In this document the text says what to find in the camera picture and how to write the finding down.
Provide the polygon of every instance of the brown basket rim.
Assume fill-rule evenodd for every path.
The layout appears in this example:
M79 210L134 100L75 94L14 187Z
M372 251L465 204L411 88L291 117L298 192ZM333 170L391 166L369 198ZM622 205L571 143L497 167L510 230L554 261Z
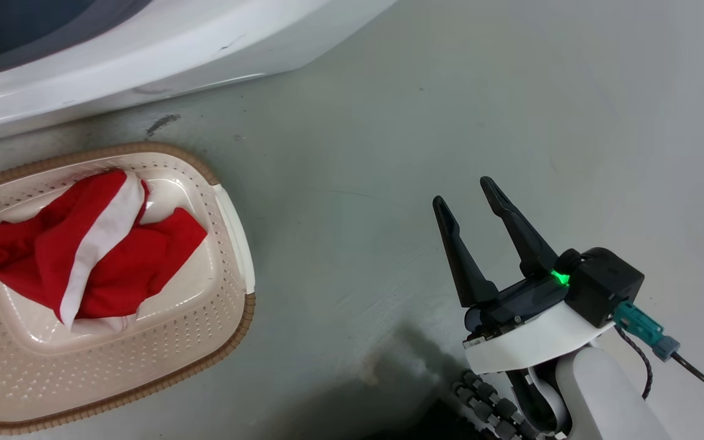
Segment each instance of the brown basket rim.
M122 156L125 154L134 153L163 153L175 156L184 162L192 165L198 170L210 185L219 183L216 176L213 175L210 168L200 159L196 158L175 145L170 145L162 142L132 142L113 147L99 148L98 150L84 151L81 153L71 153L64 156L56 156L55 158L43 159L42 161L31 162L30 164L21 165L20 167L10 168L0 172L0 185L17 180L19 178L28 177L30 175L53 170L58 167L80 164L86 161L95 161L98 159L112 158L113 156ZM246 336L249 331L249 326L254 317L255 297L254 293L246 295L246 300L243 306L243 316L238 323L235 332L227 339L226 343L213 353L202 357L201 359L192 362L185 367L179 368L173 373L169 373L162 378L143 384L139 387L132 388L126 392L119 393L109 398L104 398L95 403L79 406L67 411L57 412L50 416L39 417L31 420L23 420L18 422L2 422L0 421L0 435L19 435L27 434L28 432L41 431L42 429L59 426L70 423L71 421L92 417L92 415L103 413L110 409L132 403L135 400L144 398L171 385L188 379L199 372L206 370L212 365L217 364L232 353Z

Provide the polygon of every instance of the teal connector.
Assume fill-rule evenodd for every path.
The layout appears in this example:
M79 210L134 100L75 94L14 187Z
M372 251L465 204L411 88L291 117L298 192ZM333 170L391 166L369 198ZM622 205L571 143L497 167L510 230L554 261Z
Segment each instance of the teal connector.
M631 301L618 304L612 315L612 320L624 331L634 334L647 343L648 347L653 350L653 354L664 362L667 362L673 353L681 348L681 344L677 340L662 334L664 328L659 323L643 313Z
M664 337L662 334L664 328L638 309L631 301L619 304L612 315L612 320L626 332L642 339L651 348L654 348Z

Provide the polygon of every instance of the white washing machine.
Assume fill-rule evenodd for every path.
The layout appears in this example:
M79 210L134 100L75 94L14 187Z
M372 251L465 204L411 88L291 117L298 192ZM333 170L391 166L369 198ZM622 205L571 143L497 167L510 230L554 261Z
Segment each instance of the white washing machine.
M73 2L0 41L0 138L302 67L395 0Z

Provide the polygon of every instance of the washing machine door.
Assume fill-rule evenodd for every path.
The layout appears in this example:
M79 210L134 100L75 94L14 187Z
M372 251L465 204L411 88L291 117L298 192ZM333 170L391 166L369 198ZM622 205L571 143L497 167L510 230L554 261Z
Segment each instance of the washing machine door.
M151 0L0 0L0 72L92 39Z

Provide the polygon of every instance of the red and white garment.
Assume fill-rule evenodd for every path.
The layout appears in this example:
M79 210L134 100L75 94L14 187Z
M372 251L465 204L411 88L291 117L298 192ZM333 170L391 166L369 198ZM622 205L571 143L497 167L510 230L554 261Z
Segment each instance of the red and white garment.
M84 178L28 220L0 223L0 281L71 332L126 329L206 236L183 208L142 225L148 187L133 172Z

